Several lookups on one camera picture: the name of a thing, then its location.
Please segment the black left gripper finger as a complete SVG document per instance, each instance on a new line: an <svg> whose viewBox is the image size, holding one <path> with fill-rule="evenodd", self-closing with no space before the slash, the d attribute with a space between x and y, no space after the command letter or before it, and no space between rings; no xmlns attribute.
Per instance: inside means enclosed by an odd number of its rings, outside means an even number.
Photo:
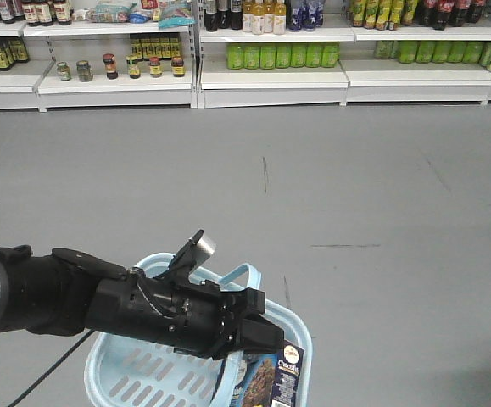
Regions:
<svg viewBox="0 0 491 407"><path fill-rule="evenodd" d="M283 347L284 331L262 315L239 315L238 349L277 351Z"/></svg>

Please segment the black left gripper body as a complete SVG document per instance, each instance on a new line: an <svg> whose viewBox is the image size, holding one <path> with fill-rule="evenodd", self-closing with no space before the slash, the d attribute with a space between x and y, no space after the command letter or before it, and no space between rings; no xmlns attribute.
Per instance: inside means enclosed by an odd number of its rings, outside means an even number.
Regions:
<svg viewBox="0 0 491 407"><path fill-rule="evenodd" d="M85 326L219 360L242 351L238 349L239 315L264 311L264 294L252 288L222 291L214 282L172 285L132 274L98 284Z"/></svg>

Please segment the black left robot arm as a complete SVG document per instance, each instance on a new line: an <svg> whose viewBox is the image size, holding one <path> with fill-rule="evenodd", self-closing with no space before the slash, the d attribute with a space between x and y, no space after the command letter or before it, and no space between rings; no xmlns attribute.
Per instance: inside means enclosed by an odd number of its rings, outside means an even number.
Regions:
<svg viewBox="0 0 491 407"><path fill-rule="evenodd" d="M283 330L265 318L264 293L194 283L198 263L185 247L148 276L67 248L41 257L27 245L0 248L0 333L72 337L90 329L212 360L282 348Z"/></svg>

